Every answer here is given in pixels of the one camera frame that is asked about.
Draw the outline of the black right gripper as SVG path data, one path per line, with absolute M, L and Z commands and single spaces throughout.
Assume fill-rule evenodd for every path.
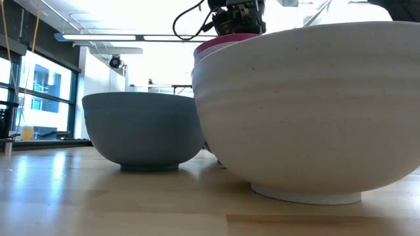
M 209 0 L 209 7 L 217 35 L 266 32 L 265 0 Z

